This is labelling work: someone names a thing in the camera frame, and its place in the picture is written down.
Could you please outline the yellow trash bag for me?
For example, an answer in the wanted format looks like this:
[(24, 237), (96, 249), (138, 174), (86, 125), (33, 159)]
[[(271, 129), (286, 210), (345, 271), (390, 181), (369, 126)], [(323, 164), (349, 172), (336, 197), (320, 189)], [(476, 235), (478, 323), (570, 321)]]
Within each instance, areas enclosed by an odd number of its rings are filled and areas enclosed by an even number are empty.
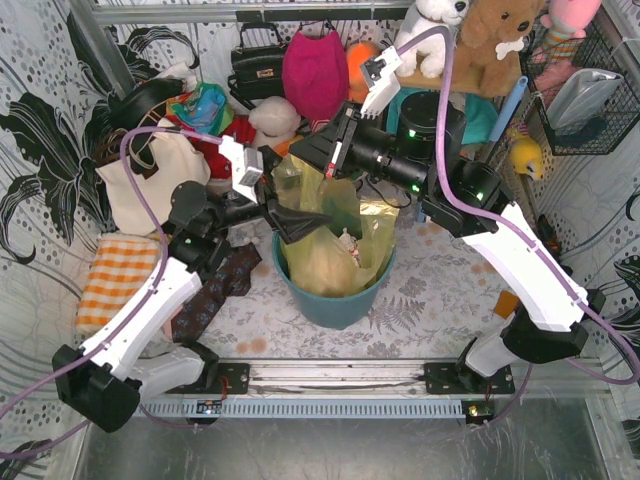
[[(326, 179), (292, 155), (284, 157), (273, 177), (285, 207), (332, 217), (329, 225), (282, 246), (290, 280), (308, 293), (331, 298), (371, 286), (394, 248), (399, 210), (382, 200), (359, 198), (353, 181)], [(360, 267), (339, 240), (344, 228), (358, 240)]]

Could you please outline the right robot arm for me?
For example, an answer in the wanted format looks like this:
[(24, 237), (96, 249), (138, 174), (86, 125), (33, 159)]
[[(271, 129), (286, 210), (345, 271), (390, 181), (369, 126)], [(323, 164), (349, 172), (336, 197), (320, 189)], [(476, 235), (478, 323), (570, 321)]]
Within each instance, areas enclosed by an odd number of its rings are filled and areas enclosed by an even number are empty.
[(352, 102), (290, 152), (328, 177), (362, 170), (405, 190), (435, 224), (462, 239), (503, 277), (519, 305), (505, 326), (466, 347), (461, 361), (467, 369), (488, 378), (515, 360), (574, 359), (588, 339), (581, 321), (595, 314), (587, 291), (537, 238), (500, 176), (460, 156), (464, 116), (451, 107), (447, 94), (431, 94), (426, 104), (435, 116), (434, 137), (415, 158), (402, 150), (407, 131), (391, 135), (374, 127)]

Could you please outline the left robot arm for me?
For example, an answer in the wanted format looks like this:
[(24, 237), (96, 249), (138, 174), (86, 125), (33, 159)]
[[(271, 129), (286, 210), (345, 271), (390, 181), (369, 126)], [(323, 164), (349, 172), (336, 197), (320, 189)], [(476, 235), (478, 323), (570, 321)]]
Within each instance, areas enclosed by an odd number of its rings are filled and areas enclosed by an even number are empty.
[(197, 341), (184, 341), (153, 359), (141, 353), (175, 314), (195, 316), (198, 307), (212, 318), (212, 307), (244, 290), (261, 258), (254, 246), (233, 248), (224, 233), (230, 226), (264, 218), (282, 240), (293, 243), (330, 223), (330, 216), (279, 204), (269, 166), (276, 155), (235, 142), (220, 152), (231, 163), (236, 200), (211, 196), (187, 181), (171, 197), (176, 226), (145, 283), (119, 312), (80, 347), (62, 346), (52, 358), (57, 393), (66, 405), (107, 433), (124, 426), (138, 406), (183, 387), (229, 390), (219, 358)]

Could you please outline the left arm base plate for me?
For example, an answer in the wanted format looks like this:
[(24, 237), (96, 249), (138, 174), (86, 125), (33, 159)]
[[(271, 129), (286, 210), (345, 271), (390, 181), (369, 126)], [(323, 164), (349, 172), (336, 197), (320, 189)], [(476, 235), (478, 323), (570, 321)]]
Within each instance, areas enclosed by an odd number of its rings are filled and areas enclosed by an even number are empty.
[(206, 394), (245, 395), (249, 389), (250, 373), (248, 363), (218, 362), (205, 368), (199, 390)]

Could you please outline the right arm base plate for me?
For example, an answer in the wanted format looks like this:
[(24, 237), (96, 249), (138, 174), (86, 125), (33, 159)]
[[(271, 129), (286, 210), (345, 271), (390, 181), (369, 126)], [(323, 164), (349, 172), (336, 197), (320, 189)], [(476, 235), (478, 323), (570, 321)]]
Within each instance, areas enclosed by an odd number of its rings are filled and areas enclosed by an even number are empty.
[(432, 395), (513, 394), (516, 390), (509, 366), (483, 377), (455, 362), (427, 362), (423, 366), (426, 391)]

